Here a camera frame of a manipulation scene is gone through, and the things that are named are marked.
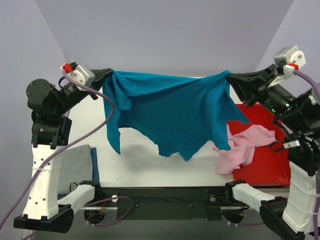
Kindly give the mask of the teal blue t shirt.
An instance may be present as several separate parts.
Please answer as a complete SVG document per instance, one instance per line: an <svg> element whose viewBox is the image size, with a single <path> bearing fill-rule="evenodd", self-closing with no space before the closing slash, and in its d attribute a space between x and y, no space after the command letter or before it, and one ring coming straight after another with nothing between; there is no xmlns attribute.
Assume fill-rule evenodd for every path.
<svg viewBox="0 0 320 240"><path fill-rule="evenodd" d="M102 87L112 100L104 104L109 144L119 153L120 129L132 128L156 144L163 157L179 153L188 161L209 141L229 150L227 123L248 122L230 96L230 74L193 78L113 71Z"/></svg>

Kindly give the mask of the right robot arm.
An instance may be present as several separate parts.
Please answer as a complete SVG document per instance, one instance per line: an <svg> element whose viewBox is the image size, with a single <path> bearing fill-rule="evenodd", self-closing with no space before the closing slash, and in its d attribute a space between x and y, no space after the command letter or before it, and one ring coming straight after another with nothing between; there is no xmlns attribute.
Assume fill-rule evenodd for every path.
<svg viewBox="0 0 320 240"><path fill-rule="evenodd" d="M288 197L264 193L237 180L227 183L223 199L255 209L266 227L283 240L320 237L320 85L294 63L227 78L247 108L259 103L273 114L285 136L291 172Z"/></svg>

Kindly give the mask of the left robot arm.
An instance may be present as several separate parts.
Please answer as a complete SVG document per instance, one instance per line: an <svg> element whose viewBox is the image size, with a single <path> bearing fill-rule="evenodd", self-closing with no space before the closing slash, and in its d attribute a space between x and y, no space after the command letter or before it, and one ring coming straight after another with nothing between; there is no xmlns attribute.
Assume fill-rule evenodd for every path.
<svg viewBox="0 0 320 240"><path fill-rule="evenodd" d="M84 180L70 194L58 198L62 160L58 157L69 142L72 121L70 110L87 96L96 99L110 68L91 70L75 63L62 67L68 83L61 89L38 78L26 88L27 106L31 109L32 177L22 195L26 206L13 221L17 229L66 233L75 213L86 203L98 206L103 200L101 185Z"/></svg>

